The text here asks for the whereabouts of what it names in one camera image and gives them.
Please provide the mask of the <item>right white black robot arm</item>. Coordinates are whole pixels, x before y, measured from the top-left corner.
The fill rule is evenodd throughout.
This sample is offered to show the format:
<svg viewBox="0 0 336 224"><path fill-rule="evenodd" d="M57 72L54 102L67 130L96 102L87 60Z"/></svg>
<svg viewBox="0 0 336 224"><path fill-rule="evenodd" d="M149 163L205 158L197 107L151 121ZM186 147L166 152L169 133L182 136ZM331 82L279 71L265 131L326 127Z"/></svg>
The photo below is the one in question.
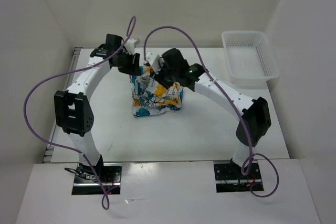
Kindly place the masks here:
<svg viewBox="0 0 336 224"><path fill-rule="evenodd" d="M271 126L267 100L240 93L216 79L204 65L189 65L176 48L162 55L149 51L145 55L145 63L152 67L151 77L163 87L170 88L178 83L209 98L237 119L236 137L239 144L232 158L230 172L235 178L243 178L250 170L254 147Z"/></svg>

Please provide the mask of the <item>printed white teal yellow shorts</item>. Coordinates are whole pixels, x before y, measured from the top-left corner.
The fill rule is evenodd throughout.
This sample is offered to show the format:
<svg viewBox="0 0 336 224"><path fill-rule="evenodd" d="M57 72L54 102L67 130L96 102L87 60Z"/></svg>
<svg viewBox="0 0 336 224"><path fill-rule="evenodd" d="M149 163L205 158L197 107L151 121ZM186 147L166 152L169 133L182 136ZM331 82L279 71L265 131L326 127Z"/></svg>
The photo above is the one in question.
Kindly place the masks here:
<svg viewBox="0 0 336 224"><path fill-rule="evenodd" d="M132 113L135 118L181 110L184 88L179 83L167 89L150 76L151 67L141 66L140 73L140 76L130 77Z"/></svg>

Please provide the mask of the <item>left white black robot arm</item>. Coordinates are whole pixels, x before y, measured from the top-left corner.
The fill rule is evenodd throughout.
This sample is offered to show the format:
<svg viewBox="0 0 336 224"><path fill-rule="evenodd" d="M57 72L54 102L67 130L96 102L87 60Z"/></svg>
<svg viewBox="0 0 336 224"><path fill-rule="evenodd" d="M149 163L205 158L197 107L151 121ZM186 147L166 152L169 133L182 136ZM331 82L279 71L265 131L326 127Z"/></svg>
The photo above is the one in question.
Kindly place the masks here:
<svg viewBox="0 0 336 224"><path fill-rule="evenodd" d="M86 173L93 182L104 178L105 169L91 133L95 117L90 99L99 82L113 67L121 73L140 75L140 55L135 52L137 43L134 38L124 41L118 35L108 34L106 42L91 52L86 70L66 90L54 95L56 124L80 152L77 172Z"/></svg>

